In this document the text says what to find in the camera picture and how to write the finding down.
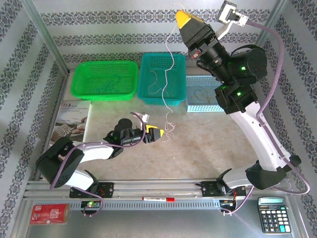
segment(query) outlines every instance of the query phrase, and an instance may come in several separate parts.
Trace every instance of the teal basket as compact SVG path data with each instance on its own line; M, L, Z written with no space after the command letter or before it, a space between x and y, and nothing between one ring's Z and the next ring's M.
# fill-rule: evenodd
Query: teal basket
M167 105L177 106L186 99L186 61L182 54L173 54L174 67L167 71L164 91ZM173 64L170 53L146 53L142 56L138 97L146 104L164 105L162 90L166 85L165 70Z
M133 61L91 61L76 67L71 93L82 100L127 101L137 86L138 66Z

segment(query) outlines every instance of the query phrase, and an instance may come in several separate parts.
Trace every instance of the red marker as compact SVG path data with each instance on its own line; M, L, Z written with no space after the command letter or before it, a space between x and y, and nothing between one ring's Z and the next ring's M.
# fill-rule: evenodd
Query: red marker
M175 202L173 197L142 197L143 201L154 201L154 202Z

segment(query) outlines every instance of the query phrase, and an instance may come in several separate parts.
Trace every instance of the patterned wallpaper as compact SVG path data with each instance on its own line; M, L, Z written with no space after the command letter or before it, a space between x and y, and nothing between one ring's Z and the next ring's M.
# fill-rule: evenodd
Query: patterned wallpaper
M275 126L283 146L302 159L300 171L311 184L311 192L296 196L310 237L317 237L317 6L314 0L290 0L275 25L285 45L285 60L279 87L268 109L267 121ZM264 49L270 70L267 78L255 85L260 102L267 96L277 65L277 42L270 37ZM292 174L294 190L305 184Z
M167 52L165 40L176 24L175 13L181 7L168 0L35 0L34 3L48 26L69 68L88 60L133 60L140 62L145 52ZM222 1L181 0L185 9L211 23L215 30ZM276 0L236 0L239 11L250 19L265 24ZM259 30L246 26L233 27L221 41L228 51L254 43ZM187 56L178 29L169 39L173 52ZM195 62L187 57L187 65Z
M19 0L0 0L0 16L0 238L7 238L64 75Z

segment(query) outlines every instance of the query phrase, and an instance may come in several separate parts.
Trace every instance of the plastic basket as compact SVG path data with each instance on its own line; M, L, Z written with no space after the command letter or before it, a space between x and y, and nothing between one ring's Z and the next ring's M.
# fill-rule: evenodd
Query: plastic basket
M220 85L221 83L212 76L187 76L187 112L223 112L224 110L218 105L214 92Z
M167 72L168 85L164 91L164 99L169 106L177 106L186 99L185 57L181 54L173 54L173 57L174 67ZM165 70L172 64L170 53L146 53L142 56L138 97L146 104L164 105Z
M71 93L91 101L131 100L138 86L138 66L128 60L91 61L76 67Z

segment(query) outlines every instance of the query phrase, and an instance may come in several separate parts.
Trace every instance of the light blue basket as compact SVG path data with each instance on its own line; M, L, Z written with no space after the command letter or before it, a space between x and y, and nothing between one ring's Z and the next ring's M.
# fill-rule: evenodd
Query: light blue basket
M164 99L167 105L177 106L186 99L186 60L173 54L174 67L167 72L168 85ZM166 85L165 70L173 64L170 53L146 53L142 56L138 97L146 104L164 105L162 89Z
M188 113L223 112L214 90L221 83L212 76L186 77L186 104Z

